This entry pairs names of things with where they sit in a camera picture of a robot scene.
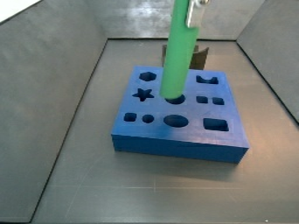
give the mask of star-shaped hole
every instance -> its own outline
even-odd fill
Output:
[[[138,97],[140,102],[142,102],[146,98],[154,98],[150,95],[150,92],[152,89],[142,90],[141,88],[138,88],[136,94],[133,94],[133,97]]]

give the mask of rectangular hole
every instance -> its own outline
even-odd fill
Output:
[[[205,130],[229,131],[229,126],[225,120],[202,118],[202,127]]]

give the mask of hexagonal hole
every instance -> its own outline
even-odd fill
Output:
[[[208,103],[208,97],[205,96],[196,96],[197,103]]]
[[[156,78],[156,74],[146,72],[146,73],[140,73],[138,79],[142,81],[153,81]]]

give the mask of metal bracket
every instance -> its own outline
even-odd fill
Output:
[[[185,18],[185,25],[188,28],[198,28],[201,26],[201,17],[209,2],[210,0],[189,0],[189,8]]]

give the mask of arch-shaped hole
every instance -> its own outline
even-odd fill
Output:
[[[136,113],[125,113],[124,121],[132,123],[136,120]]]
[[[217,77],[212,77],[209,80],[204,80],[198,75],[196,76],[196,82],[205,84],[218,84]]]
[[[146,73],[140,73],[138,79],[142,81],[153,81],[156,78],[156,74],[146,72]]]
[[[224,105],[224,101],[218,97],[212,97],[212,103],[216,105]]]
[[[208,97],[205,96],[196,96],[197,103],[208,103]]]
[[[225,120],[202,118],[202,127],[205,130],[229,131]]]
[[[150,123],[154,120],[154,117],[152,115],[144,115],[142,116],[142,122]]]
[[[185,97],[184,97],[182,94],[181,94],[181,96],[178,96],[174,99],[165,99],[165,101],[169,102],[173,105],[178,105],[178,104],[184,103],[184,100],[185,100]]]
[[[162,119],[162,122],[173,128],[181,128],[189,123],[188,119],[181,115],[168,115]]]

